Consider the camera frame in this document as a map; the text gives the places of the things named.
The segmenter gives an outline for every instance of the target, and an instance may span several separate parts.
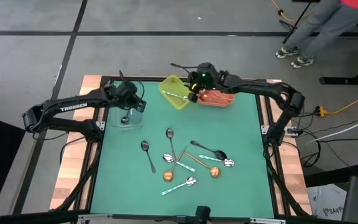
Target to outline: spoon handle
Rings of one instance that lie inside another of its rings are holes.
[[[175,168],[175,166],[178,164],[178,162],[179,162],[180,158],[182,157],[183,153],[186,151],[186,148],[187,148],[187,146],[185,146],[183,151],[180,153],[180,155],[179,155],[178,159],[176,160],[175,164],[173,165],[171,171],[173,171],[173,168]]]
[[[150,166],[152,167],[152,172],[153,172],[153,174],[155,174],[155,167],[154,167],[154,165],[153,165],[152,160],[150,159],[149,152],[147,152],[147,157],[149,158],[149,161],[150,161]]]
[[[169,139],[169,140],[171,142],[172,158],[173,158],[174,161],[176,161],[177,157],[175,156],[175,151],[173,150],[172,139]]]
[[[174,94],[174,93],[170,93],[170,92],[165,91],[165,90],[163,90],[162,92],[165,93],[165,94],[167,94],[167,95],[179,97],[179,98],[181,98],[183,101],[187,100],[187,96],[179,96],[179,95],[176,95],[176,94]]]
[[[182,186],[184,186],[184,185],[186,185],[186,183],[183,183],[183,184],[178,185],[178,186],[176,186],[176,187],[174,187],[174,188],[171,188],[171,189],[169,189],[169,190],[166,190],[166,191],[162,192],[161,195],[166,195],[167,193],[172,192],[172,191],[174,191],[174,190],[176,190],[176,189],[178,189],[179,187],[182,187]]]
[[[178,165],[179,165],[179,166],[183,166],[184,168],[186,168],[186,169],[188,169],[188,170],[190,170],[190,171],[192,171],[192,172],[196,172],[196,169],[191,168],[190,166],[186,166],[186,165],[184,165],[184,164],[181,163],[181,162],[178,162]]]
[[[185,152],[187,156],[190,156],[192,159],[194,159],[195,161],[199,162],[201,165],[205,166],[206,168],[209,168],[207,165],[205,165],[203,162],[199,161],[198,159],[196,159],[194,156],[190,155],[189,153]]]
[[[215,152],[215,151],[212,151],[212,150],[208,149],[208,148],[205,147],[205,146],[200,145],[198,142],[196,142],[196,141],[194,141],[194,140],[191,140],[191,141],[190,141],[190,144],[192,144],[192,145],[194,145],[194,146],[198,146],[198,147],[203,148],[203,149],[206,149],[206,150],[208,150],[209,152]]]
[[[209,160],[212,160],[212,161],[222,162],[222,160],[220,160],[220,159],[215,159],[215,158],[212,158],[212,157],[209,157],[209,156],[198,155],[198,157],[203,158],[203,159],[209,159]]]

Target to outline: sneaker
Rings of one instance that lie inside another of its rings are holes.
[[[285,50],[283,47],[276,52],[276,57],[281,59],[281,58],[285,58],[286,56],[293,56],[298,54],[298,48],[295,47],[292,51],[289,50]]]
[[[314,56],[309,58],[308,60],[302,60],[300,57],[296,58],[291,65],[293,68],[301,68],[302,66],[309,66],[314,62]]]

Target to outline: gray concrete floor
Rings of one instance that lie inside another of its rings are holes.
[[[297,17],[303,3],[277,0],[288,17]],[[81,0],[0,0],[0,30],[72,30]],[[80,31],[252,31],[285,32],[269,0],[174,1],[94,0],[87,5]],[[49,99],[69,36],[0,36],[0,120],[22,128],[21,113]],[[323,86],[322,76],[358,74],[358,38],[340,38],[316,56],[315,65],[294,70],[291,58],[274,53],[282,37],[77,37],[59,98],[78,94],[83,75],[167,76],[185,74],[169,63],[197,65],[212,62],[244,78],[276,78],[306,96],[305,111],[323,105],[334,111],[358,99],[358,86]],[[310,130],[358,119],[358,104],[338,115],[315,118]],[[310,118],[302,119],[307,125]],[[358,128],[342,138],[358,138]],[[301,155],[315,152],[309,137],[297,143]],[[58,172],[58,157],[66,141],[45,142],[23,212],[48,210]],[[0,195],[0,215],[11,212],[33,140],[26,136]],[[333,149],[349,165],[358,164],[358,142],[333,142]],[[323,146],[316,165],[322,170],[345,167]]]

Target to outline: spoon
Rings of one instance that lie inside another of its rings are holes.
[[[169,154],[164,154],[162,157],[163,157],[163,159],[165,160],[165,162],[175,162],[175,161],[173,160],[173,157],[172,157],[171,155],[169,155]],[[188,169],[188,170],[190,170],[190,171],[192,171],[192,172],[196,172],[196,170],[195,170],[194,168],[191,168],[190,166],[186,166],[186,165],[184,165],[184,164],[181,163],[181,162],[178,162],[178,165],[179,165],[179,166],[182,166],[182,167],[184,167],[184,168],[186,168],[186,169]]]
[[[209,159],[209,160],[212,160],[212,161],[223,162],[224,166],[227,166],[227,167],[234,166],[234,161],[232,159],[225,159],[225,160],[222,161],[220,159],[215,159],[215,158],[212,158],[212,157],[209,157],[209,156],[204,156],[204,155],[198,155],[198,157],[203,158],[203,159]]]
[[[149,161],[150,161],[150,166],[152,167],[152,172],[153,172],[153,174],[155,174],[155,168],[154,168],[153,162],[149,156],[149,144],[147,143],[147,141],[142,141],[140,143],[140,146],[142,147],[143,151],[145,151],[147,153],[147,157],[149,158]]]
[[[121,124],[126,124],[129,121],[129,112],[131,109],[128,110],[127,114],[121,118]]]
[[[168,170],[168,171],[165,171],[164,172],[164,175],[162,176],[162,179],[165,181],[165,182],[171,182],[173,180],[173,169],[175,168],[175,166],[178,164],[180,158],[182,157],[183,153],[186,151],[186,148],[187,146],[185,146],[185,148],[182,150],[182,152],[180,153],[178,159],[175,161],[175,164],[173,165],[173,167]]]
[[[173,145],[172,145],[173,130],[168,128],[165,134],[167,135],[167,138],[169,138],[169,141],[171,142],[172,158],[175,161],[177,157],[175,156],[175,151],[173,150]]]
[[[203,162],[196,159],[194,156],[190,155],[189,153],[185,152],[185,154],[187,156],[190,156],[195,161],[199,162],[201,165],[205,166],[205,168],[209,169],[209,174],[211,175],[211,177],[216,178],[221,175],[221,170],[218,167],[209,167],[209,166],[205,165]]]
[[[182,187],[182,186],[184,186],[186,184],[187,184],[187,186],[192,186],[195,183],[196,183],[196,179],[194,177],[189,177],[189,178],[186,179],[186,182],[184,182],[183,184],[178,185],[178,186],[176,186],[174,188],[171,188],[169,190],[166,190],[166,191],[162,192],[161,195],[166,195],[167,193],[172,192],[172,191],[174,191],[174,190],[176,190],[176,189],[178,189],[178,188],[180,188],[180,187]]]
[[[187,100],[187,96],[179,96],[179,95],[176,95],[174,93],[170,93],[168,91],[165,91],[165,90],[162,90],[163,93],[167,94],[167,95],[170,95],[170,96],[175,96],[175,97],[178,97],[178,98],[181,98],[181,100],[183,101],[186,101]]]
[[[192,144],[192,145],[194,145],[194,146],[198,146],[198,147],[200,147],[200,148],[203,148],[203,149],[206,149],[206,150],[208,150],[208,151],[210,151],[210,152],[215,153],[216,158],[219,159],[219,160],[222,160],[222,161],[223,161],[223,160],[227,159],[226,153],[224,153],[224,152],[222,152],[222,151],[220,151],[220,150],[216,150],[216,151],[210,150],[210,149],[208,149],[207,147],[198,144],[198,143],[197,143],[196,141],[194,141],[194,140],[191,140],[191,141],[190,141],[190,144]]]

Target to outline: yellow basket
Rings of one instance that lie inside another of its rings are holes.
[[[164,91],[167,91],[178,96],[189,95],[190,90],[185,87],[185,84],[176,75],[170,75],[168,78],[164,79],[164,81],[158,84],[158,89],[165,99],[167,99],[177,110],[182,110],[190,102],[188,100],[183,100],[180,97],[164,93]]]

